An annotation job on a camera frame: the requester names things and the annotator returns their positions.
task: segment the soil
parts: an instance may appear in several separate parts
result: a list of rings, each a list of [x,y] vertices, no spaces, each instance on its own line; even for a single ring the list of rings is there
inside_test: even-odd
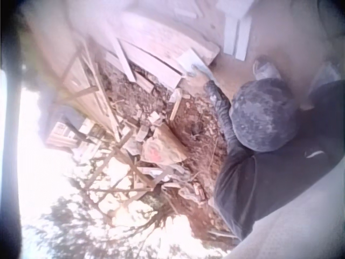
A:
[[[197,174],[193,181],[202,185],[206,198],[209,199],[226,156],[225,140],[219,131],[211,104],[203,97],[182,99],[174,121],[170,122],[169,116],[174,104],[168,100],[172,92],[151,74],[131,65],[132,69],[155,85],[151,93],[147,93],[136,83],[129,82],[126,76],[111,64],[104,60],[99,61],[103,85],[113,107],[126,119],[135,119],[139,125],[150,126],[151,130],[154,130],[154,126],[148,120],[150,114],[154,111],[162,114],[164,122],[188,149],[188,158],[181,165],[188,168],[191,175]],[[185,200],[174,191],[169,195],[178,213],[188,217],[195,238],[202,240],[205,245],[211,244],[226,250],[233,246],[232,239],[208,233],[211,229],[229,229],[207,202],[198,205]]]

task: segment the worker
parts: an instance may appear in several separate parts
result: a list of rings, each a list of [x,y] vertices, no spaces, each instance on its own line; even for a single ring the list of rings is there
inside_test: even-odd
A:
[[[259,57],[256,81],[244,84],[232,105],[207,75],[197,72],[214,106],[227,157],[214,190],[215,207],[243,240],[254,223],[286,205],[327,174],[343,157],[344,81],[325,62],[309,100],[299,109],[277,67]]]

